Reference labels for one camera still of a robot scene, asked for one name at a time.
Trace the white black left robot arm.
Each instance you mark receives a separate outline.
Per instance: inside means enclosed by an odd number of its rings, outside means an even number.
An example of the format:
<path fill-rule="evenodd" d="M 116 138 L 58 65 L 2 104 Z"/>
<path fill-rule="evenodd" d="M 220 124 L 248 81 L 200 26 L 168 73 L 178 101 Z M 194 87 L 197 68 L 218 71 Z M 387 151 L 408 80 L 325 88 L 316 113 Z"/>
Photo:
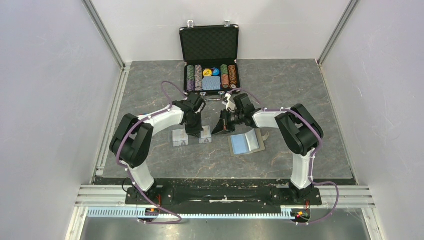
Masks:
<path fill-rule="evenodd" d="M 170 102 L 165 108 L 146 115 L 126 114 L 118 125 L 109 145 L 116 157 L 116 163 L 127 172 L 132 183 L 138 188 L 138 197 L 145 204 L 153 203 L 157 190 L 146 160 L 149 156 L 152 138 L 172 126 L 185 126 L 186 134 L 199 138 L 202 125 L 202 111 L 205 100 L 190 93 L 182 100 Z"/>

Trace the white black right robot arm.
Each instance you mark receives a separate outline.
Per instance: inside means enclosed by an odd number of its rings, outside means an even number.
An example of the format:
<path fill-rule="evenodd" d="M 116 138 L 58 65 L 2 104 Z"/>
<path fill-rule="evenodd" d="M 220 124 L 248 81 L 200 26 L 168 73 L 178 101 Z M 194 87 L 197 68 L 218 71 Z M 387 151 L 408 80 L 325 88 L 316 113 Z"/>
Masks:
<path fill-rule="evenodd" d="M 225 109 L 220 113 L 212 135 L 232 133 L 238 125 L 261 129 L 278 129 L 285 144 L 293 154 L 293 169 L 289 183 L 289 199 L 302 204 L 309 198 L 315 183 L 314 158 L 322 145 L 324 132 L 317 121 L 302 104 L 291 108 L 255 108 L 248 94 L 232 97 L 226 94 Z"/>

